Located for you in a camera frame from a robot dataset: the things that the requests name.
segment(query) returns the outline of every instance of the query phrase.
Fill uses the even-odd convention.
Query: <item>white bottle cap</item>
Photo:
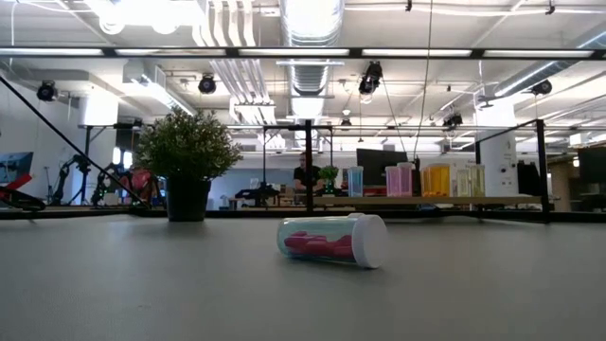
[[[358,265],[375,269],[383,264],[387,254],[387,227],[378,215],[361,214],[357,218],[351,233],[351,248]]]

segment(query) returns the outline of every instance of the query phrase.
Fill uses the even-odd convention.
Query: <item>pink container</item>
[[[400,169],[396,166],[385,167],[387,178],[387,196],[400,196]]]
[[[408,162],[398,164],[400,173],[400,196],[413,196],[413,165]]]

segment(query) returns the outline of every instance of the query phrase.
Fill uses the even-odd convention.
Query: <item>black flower pot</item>
[[[206,215],[210,181],[169,178],[167,210],[171,222],[201,222]]]

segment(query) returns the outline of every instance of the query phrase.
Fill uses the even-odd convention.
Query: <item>shelf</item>
[[[317,197],[314,205],[420,205],[420,204],[453,204],[453,205],[515,205],[540,204],[538,196],[516,197]]]

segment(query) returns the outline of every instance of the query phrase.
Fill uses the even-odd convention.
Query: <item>potted plant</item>
[[[320,179],[325,180],[325,194],[334,194],[334,179],[337,178],[337,174],[339,174],[339,169],[334,166],[325,166],[320,169]]]
[[[139,138],[134,162],[167,178],[167,205],[172,222],[205,218],[212,179],[238,160],[240,148],[214,113],[191,116],[181,108],[158,119]]]

